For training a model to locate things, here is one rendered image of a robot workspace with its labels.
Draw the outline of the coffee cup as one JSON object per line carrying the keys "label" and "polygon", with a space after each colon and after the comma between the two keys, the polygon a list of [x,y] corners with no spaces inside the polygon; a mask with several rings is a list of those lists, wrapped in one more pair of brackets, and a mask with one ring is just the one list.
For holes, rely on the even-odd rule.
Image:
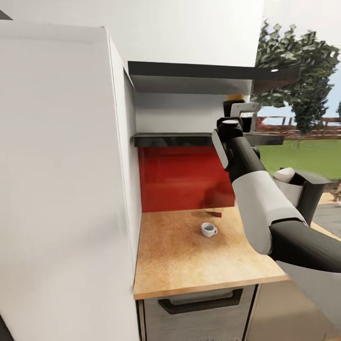
{"label": "coffee cup", "polygon": [[217,234],[217,228],[211,223],[203,223],[201,229],[205,237],[211,237],[213,234]]}

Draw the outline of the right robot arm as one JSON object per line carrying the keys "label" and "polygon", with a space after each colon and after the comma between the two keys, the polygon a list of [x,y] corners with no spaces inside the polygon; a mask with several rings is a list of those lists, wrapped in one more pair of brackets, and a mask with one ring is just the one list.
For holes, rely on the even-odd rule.
{"label": "right robot arm", "polygon": [[308,227],[260,161],[249,133],[260,104],[232,104],[217,120],[212,141],[232,183],[244,233],[251,247],[270,256],[341,331],[341,241]]}

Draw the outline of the bottle of coffee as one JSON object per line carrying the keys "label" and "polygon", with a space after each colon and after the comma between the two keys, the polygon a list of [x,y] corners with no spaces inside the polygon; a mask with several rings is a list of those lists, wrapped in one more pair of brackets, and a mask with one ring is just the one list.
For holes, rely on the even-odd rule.
{"label": "bottle of coffee", "polygon": [[227,100],[223,102],[224,117],[230,117],[232,104],[246,103],[243,94],[229,95]]}

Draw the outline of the paper coffee filter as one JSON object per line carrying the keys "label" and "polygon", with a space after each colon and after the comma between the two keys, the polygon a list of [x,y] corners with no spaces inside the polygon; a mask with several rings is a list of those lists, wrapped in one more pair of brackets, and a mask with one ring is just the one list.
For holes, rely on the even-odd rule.
{"label": "paper coffee filter", "polygon": [[289,183],[292,180],[295,171],[291,167],[283,169],[281,168],[280,171],[278,172],[274,171],[272,172],[272,174],[276,178],[276,180]]}

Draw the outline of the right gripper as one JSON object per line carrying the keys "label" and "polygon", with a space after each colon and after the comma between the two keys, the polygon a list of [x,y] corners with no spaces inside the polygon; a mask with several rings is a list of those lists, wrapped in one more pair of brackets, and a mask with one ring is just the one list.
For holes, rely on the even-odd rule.
{"label": "right gripper", "polygon": [[252,117],[223,117],[217,120],[216,126],[219,127],[221,122],[226,120],[238,120],[241,123],[239,125],[242,127],[243,133],[250,132]]}

